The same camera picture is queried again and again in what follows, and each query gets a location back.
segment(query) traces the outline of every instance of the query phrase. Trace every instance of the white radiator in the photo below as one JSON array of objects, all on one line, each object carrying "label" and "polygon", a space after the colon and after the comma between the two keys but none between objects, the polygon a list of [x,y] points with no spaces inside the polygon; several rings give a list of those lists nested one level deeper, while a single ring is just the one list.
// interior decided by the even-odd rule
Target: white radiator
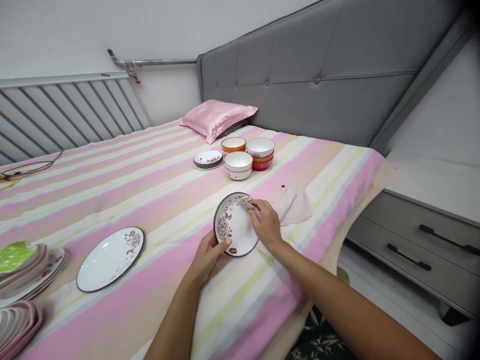
[{"label": "white radiator", "polygon": [[0,165],[150,126],[124,71],[0,80]]}]

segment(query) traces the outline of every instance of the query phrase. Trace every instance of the bed frame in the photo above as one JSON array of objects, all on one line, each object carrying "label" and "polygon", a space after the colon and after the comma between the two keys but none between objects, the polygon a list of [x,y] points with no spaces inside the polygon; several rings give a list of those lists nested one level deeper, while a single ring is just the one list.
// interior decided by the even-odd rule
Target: bed frame
[{"label": "bed frame", "polygon": [[460,1],[323,0],[197,59],[201,100],[258,107],[251,124],[373,147],[465,44]]}]

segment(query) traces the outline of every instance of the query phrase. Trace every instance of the hand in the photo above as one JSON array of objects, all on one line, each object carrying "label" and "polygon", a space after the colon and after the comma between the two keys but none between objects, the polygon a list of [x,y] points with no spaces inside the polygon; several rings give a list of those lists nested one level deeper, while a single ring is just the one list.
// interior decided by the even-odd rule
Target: hand
[{"label": "hand", "polygon": [[228,249],[231,243],[231,239],[219,243],[212,229],[201,239],[195,258],[188,268],[185,277],[190,277],[202,286],[208,280],[210,272],[214,268],[219,256]]},{"label": "hand", "polygon": [[268,201],[250,200],[250,204],[258,207],[261,212],[259,220],[253,210],[248,210],[253,229],[263,245],[272,252],[272,247],[284,242],[280,233],[279,215]]}]

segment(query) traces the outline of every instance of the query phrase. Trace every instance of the drawer handle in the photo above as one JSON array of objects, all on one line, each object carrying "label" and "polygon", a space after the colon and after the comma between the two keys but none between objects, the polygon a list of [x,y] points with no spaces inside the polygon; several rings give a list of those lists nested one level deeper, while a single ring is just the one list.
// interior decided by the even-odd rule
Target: drawer handle
[{"label": "drawer handle", "polygon": [[420,225],[420,230],[426,232],[427,234],[433,235],[434,237],[437,237],[440,240],[446,241],[449,244],[455,245],[456,247],[459,247],[460,249],[468,251],[469,253],[480,256],[480,249],[477,249],[476,247],[473,247],[473,246],[470,246],[470,245],[460,245],[460,244],[458,244],[454,241],[448,240],[446,237],[440,236],[437,233],[435,233],[435,230],[432,229],[431,227],[428,227],[428,226],[422,224],[422,225]]},{"label": "drawer handle", "polygon": [[389,248],[390,250],[392,250],[394,253],[397,253],[398,255],[400,255],[401,257],[407,259],[408,261],[411,261],[412,263],[414,263],[415,265],[421,267],[423,270],[427,270],[427,271],[430,271],[432,270],[432,267],[430,265],[427,265],[426,263],[424,262],[416,262],[415,260],[409,258],[408,256],[402,254],[399,249],[396,247],[396,246],[393,246],[391,243],[388,243],[387,245],[387,248]]}]

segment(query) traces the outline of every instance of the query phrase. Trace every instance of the orange bowl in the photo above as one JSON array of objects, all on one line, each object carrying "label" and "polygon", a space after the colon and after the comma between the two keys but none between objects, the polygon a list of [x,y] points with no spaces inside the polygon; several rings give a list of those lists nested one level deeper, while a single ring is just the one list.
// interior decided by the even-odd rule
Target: orange bowl
[{"label": "orange bowl", "polygon": [[267,157],[260,157],[260,158],[253,158],[253,162],[254,163],[266,163],[267,161],[270,161],[271,159],[274,158],[274,152],[275,150],[273,150],[273,152],[268,155]]},{"label": "orange bowl", "polygon": [[229,137],[221,142],[221,149],[224,156],[236,151],[245,151],[246,147],[247,141],[243,137]]},{"label": "orange bowl", "polygon": [[266,162],[254,162],[252,164],[253,170],[256,170],[256,171],[267,170],[273,161],[274,161],[274,158],[272,157],[270,160]]}]

